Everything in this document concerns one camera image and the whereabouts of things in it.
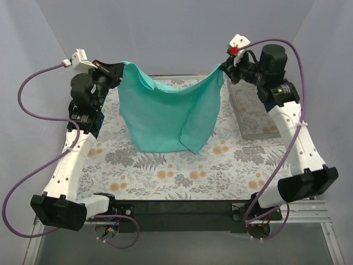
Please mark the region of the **teal t shirt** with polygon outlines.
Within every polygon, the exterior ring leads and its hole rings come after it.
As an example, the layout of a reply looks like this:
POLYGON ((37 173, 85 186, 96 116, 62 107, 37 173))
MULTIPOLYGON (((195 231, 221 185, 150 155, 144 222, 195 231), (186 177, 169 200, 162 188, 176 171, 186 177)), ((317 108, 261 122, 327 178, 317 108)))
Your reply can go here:
POLYGON ((198 83, 176 89, 126 61, 117 91, 132 143, 140 152, 198 153, 215 127, 224 83, 216 67, 198 83))

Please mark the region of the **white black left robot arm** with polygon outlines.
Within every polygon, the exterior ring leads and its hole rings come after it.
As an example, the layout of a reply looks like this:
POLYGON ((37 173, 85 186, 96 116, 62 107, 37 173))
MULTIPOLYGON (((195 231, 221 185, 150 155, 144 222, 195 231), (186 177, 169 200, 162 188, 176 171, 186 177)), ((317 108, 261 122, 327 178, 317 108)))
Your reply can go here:
POLYGON ((110 89, 121 80, 124 64, 93 61, 87 70, 71 79, 72 100, 68 107, 63 147, 55 171, 40 195, 33 195, 30 205, 39 220, 47 226, 78 231, 87 219, 100 215, 110 221, 117 216, 112 195, 93 194, 78 200, 78 181, 88 154, 95 144, 104 121, 102 108, 110 89))

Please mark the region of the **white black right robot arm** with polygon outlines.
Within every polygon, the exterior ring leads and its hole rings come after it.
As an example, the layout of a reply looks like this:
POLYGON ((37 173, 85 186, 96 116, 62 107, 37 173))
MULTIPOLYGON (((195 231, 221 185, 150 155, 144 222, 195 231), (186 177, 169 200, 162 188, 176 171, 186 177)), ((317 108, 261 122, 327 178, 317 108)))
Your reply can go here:
POLYGON ((233 84, 245 81, 256 86, 258 98, 282 138, 286 148, 283 160, 289 162, 292 174, 278 180, 276 186, 254 193, 243 207, 244 220, 251 216, 260 220, 276 206, 322 195, 337 180, 338 171, 328 167, 318 153, 304 122, 304 102, 293 83, 285 80, 285 48, 265 45, 259 60, 239 44, 227 52, 229 58, 221 70, 233 84))

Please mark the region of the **clear plastic bin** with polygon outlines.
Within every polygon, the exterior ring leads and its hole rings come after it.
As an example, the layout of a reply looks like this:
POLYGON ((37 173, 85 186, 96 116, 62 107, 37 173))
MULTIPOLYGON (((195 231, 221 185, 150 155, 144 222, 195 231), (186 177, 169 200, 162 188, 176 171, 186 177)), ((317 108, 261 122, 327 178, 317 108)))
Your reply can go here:
POLYGON ((236 115, 240 134, 246 140, 279 138, 279 131, 257 95, 257 88, 240 81, 227 79, 229 101, 236 115))

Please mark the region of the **floral patterned table mat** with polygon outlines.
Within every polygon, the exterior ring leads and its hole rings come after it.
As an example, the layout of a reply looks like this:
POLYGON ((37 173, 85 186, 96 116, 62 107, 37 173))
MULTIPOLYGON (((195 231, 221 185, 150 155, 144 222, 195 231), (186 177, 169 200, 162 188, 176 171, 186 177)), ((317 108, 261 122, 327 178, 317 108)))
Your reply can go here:
POLYGON ((248 199, 270 181, 290 176, 290 165, 277 165, 285 153, 280 138, 242 138, 229 101, 221 88, 215 128, 199 153, 139 152, 119 111, 117 90, 109 92, 97 142, 83 166, 77 198, 109 193, 117 199, 248 199))

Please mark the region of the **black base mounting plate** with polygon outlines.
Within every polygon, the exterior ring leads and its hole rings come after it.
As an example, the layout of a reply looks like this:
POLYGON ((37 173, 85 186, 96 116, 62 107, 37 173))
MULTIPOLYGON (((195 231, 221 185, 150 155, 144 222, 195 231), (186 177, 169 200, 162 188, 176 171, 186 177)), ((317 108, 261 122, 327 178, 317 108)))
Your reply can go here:
POLYGON ((115 200, 93 219, 103 224, 120 220, 120 232, 230 231, 245 233, 243 216, 249 200, 115 200))

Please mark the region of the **aluminium frame rail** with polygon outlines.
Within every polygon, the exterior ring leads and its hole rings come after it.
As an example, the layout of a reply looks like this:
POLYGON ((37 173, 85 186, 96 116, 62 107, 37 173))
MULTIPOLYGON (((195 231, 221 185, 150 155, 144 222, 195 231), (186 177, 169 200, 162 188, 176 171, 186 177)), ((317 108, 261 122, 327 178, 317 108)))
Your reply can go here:
MULTIPOLYGON (((300 200, 289 203, 290 210, 287 223, 321 223, 331 222, 330 215, 323 200, 300 200)), ((287 215, 286 205, 271 213, 270 223, 283 222, 287 215)))

